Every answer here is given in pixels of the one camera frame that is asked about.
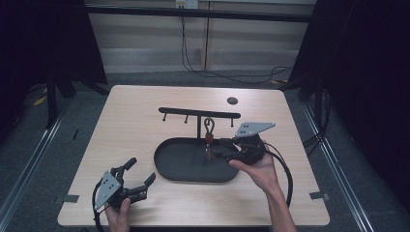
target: hand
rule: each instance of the hand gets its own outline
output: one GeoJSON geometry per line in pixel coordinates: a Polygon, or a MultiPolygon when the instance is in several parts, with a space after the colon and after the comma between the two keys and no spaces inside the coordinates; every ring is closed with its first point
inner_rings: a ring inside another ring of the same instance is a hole
{"type": "Polygon", "coordinates": [[[105,210],[110,232],[130,232],[129,211],[131,200],[126,198],[121,204],[121,209],[108,207],[105,210]]]}
{"type": "Polygon", "coordinates": [[[274,158],[269,154],[265,154],[263,159],[254,165],[246,165],[236,159],[231,160],[229,165],[248,173],[256,185],[265,192],[279,188],[274,158]]]}

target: power cord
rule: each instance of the power cord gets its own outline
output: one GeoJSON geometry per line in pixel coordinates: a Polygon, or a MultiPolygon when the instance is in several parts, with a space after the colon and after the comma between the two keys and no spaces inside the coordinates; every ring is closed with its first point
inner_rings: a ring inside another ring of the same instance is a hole
{"type": "Polygon", "coordinates": [[[286,196],[286,204],[287,207],[290,206],[290,202],[292,201],[292,194],[293,194],[293,178],[292,178],[292,174],[290,173],[289,168],[287,167],[286,162],[284,161],[283,156],[280,154],[280,152],[278,151],[278,149],[276,147],[274,147],[273,145],[269,144],[269,143],[264,143],[265,145],[268,145],[269,147],[273,148],[277,154],[266,150],[266,153],[270,154],[271,156],[273,156],[275,159],[277,159],[280,164],[283,167],[283,170],[286,174],[287,177],[287,196],[286,196]]]}
{"type": "Polygon", "coordinates": [[[307,153],[308,157],[313,153],[313,151],[317,148],[317,146],[322,142],[322,139],[326,133],[326,129],[329,125],[329,118],[331,114],[332,102],[331,102],[331,98],[329,97],[328,91],[327,90],[323,90],[323,91],[325,93],[325,100],[323,101],[323,107],[326,111],[325,122],[323,125],[320,125],[320,129],[321,129],[320,132],[318,132],[312,138],[306,140],[303,143],[305,148],[314,144],[313,148],[307,153]]]}
{"type": "Polygon", "coordinates": [[[192,65],[190,64],[190,58],[188,56],[187,40],[186,40],[186,35],[185,35],[185,19],[183,17],[181,17],[181,23],[182,23],[182,49],[181,49],[182,64],[184,68],[189,72],[195,73],[197,75],[200,75],[206,78],[222,77],[222,78],[226,78],[226,79],[239,82],[239,83],[244,83],[244,84],[262,84],[262,83],[270,81],[274,75],[293,68],[293,66],[277,66],[277,67],[272,68],[269,74],[254,74],[254,75],[222,75],[216,72],[196,71],[193,69],[192,65]],[[235,79],[235,77],[267,77],[267,78],[260,80],[260,81],[244,81],[244,80],[235,79]]]}

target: black cable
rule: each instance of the black cable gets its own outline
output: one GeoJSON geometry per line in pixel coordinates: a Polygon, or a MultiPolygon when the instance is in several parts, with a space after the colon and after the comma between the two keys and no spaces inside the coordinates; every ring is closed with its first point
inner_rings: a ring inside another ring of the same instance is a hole
{"type": "Polygon", "coordinates": [[[101,221],[100,221],[100,214],[106,209],[103,209],[101,212],[97,212],[97,209],[95,209],[95,205],[96,205],[96,193],[97,193],[97,189],[101,186],[102,184],[102,180],[103,178],[101,178],[99,180],[99,182],[96,184],[96,186],[94,187],[94,191],[93,191],[93,198],[92,198],[92,204],[93,204],[93,212],[94,212],[94,221],[96,222],[96,227],[100,232],[104,232],[103,227],[101,225],[101,221]]]}
{"type": "Polygon", "coordinates": [[[284,161],[283,156],[280,154],[280,152],[278,151],[278,149],[276,147],[274,147],[273,145],[269,144],[269,143],[264,143],[266,145],[268,145],[269,147],[273,148],[278,154],[275,154],[271,151],[266,150],[266,153],[268,153],[269,155],[273,156],[274,158],[276,158],[280,164],[283,167],[283,170],[286,174],[287,177],[287,196],[286,196],[286,204],[287,207],[290,207],[290,202],[292,201],[292,194],[293,194],[293,178],[292,178],[292,174],[290,173],[289,168],[286,165],[286,162],[284,161]]]}
{"type": "Polygon", "coordinates": [[[325,136],[326,129],[329,125],[329,120],[330,120],[330,113],[331,113],[331,108],[332,108],[332,103],[331,99],[329,97],[329,93],[326,91],[325,92],[325,100],[323,102],[323,107],[326,110],[326,118],[325,118],[325,123],[324,125],[320,125],[321,131],[317,133],[314,137],[308,139],[307,141],[304,142],[304,147],[308,147],[311,144],[315,143],[313,148],[307,153],[307,156],[309,157],[313,151],[317,148],[317,146],[322,142],[323,137],[325,136]]]}
{"type": "Polygon", "coordinates": [[[215,77],[222,77],[222,78],[226,78],[232,81],[236,81],[239,83],[245,83],[245,84],[262,84],[265,82],[268,82],[269,80],[272,79],[272,77],[275,74],[278,73],[282,73],[286,70],[292,69],[293,66],[277,66],[271,69],[271,72],[269,74],[253,74],[253,75],[222,75],[216,72],[209,72],[209,71],[196,71],[193,69],[192,65],[190,64],[190,58],[188,56],[188,48],[187,48],[187,40],[186,40],[186,35],[185,35],[185,19],[183,17],[181,17],[181,23],[182,23],[182,49],[181,49],[181,53],[182,53],[182,64],[184,66],[184,68],[192,73],[195,73],[197,75],[200,75],[202,77],[207,77],[207,78],[215,78],[215,77]],[[268,77],[264,80],[261,81],[243,81],[243,80],[238,80],[238,79],[234,79],[234,77],[268,77]]]}

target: light wood tabletop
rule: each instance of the light wood tabletop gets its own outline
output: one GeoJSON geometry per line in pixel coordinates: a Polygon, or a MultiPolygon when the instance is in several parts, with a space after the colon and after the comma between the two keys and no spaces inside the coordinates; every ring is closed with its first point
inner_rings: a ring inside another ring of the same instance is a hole
{"type": "MultiPolygon", "coordinates": [[[[91,197],[105,170],[135,157],[137,163],[124,175],[125,187],[136,188],[152,172],[156,181],[148,198],[132,204],[131,226],[267,226],[271,224],[263,191],[244,172],[222,184],[168,181],[157,171],[154,154],[171,137],[196,137],[196,117],[163,114],[160,107],[236,112],[240,119],[215,118],[215,138],[233,137],[242,122],[275,122],[259,135],[282,154],[293,176],[290,212],[297,225],[326,225],[330,218],[323,199],[312,200],[319,191],[302,141],[281,91],[228,88],[115,86],[78,167],[69,194],[76,203],[64,203],[58,222],[65,226],[94,225],[91,197]],[[229,104],[234,97],[237,104],[229,104]]],[[[283,192],[286,175],[276,161],[283,192]]],[[[102,225],[107,225],[102,214],[102,225]]]]}

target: gray floor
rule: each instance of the gray floor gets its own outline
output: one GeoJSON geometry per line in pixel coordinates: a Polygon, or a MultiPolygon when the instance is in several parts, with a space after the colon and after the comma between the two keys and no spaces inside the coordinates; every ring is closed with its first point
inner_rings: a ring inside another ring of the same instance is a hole
{"type": "MultiPolygon", "coordinates": [[[[253,71],[251,74],[269,73],[253,71]]],[[[224,74],[244,74],[224,72],[224,74]]],[[[287,79],[290,71],[275,75],[274,79],[287,79]]],[[[226,78],[201,77],[191,72],[151,72],[109,74],[110,88],[116,84],[161,85],[161,86],[204,86],[226,88],[276,89],[271,81],[248,84],[226,78]]],[[[266,77],[241,78],[242,81],[260,81],[266,77]]],[[[75,84],[77,95],[73,100],[60,100],[59,106],[68,104],[67,114],[56,132],[40,166],[35,172],[24,197],[15,210],[5,231],[79,231],[57,223],[61,204],[53,203],[56,196],[67,194],[76,169],[82,159],[89,139],[102,112],[107,96],[99,95],[81,84],[75,84]]],[[[0,147],[0,200],[9,194],[19,174],[30,159],[34,149],[44,134],[46,125],[46,103],[33,106],[41,91],[31,93],[25,104],[25,111],[9,138],[0,147]]],[[[292,116],[303,141],[313,136],[308,118],[303,110],[303,102],[297,98],[297,90],[285,92],[292,116]]],[[[386,184],[367,164],[359,148],[350,140],[342,121],[332,110],[327,130],[329,139],[340,165],[362,203],[374,231],[410,231],[410,217],[400,206],[386,184]]],[[[319,188],[331,197],[326,206],[331,222],[323,227],[299,226],[299,231],[361,231],[354,220],[341,193],[337,181],[323,155],[317,148],[309,157],[319,188]]],[[[141,228],[137,231],[171,231],[172,229],[141,228]]],[[[217,231],[208,228],[206,231],[217,231]]]]}

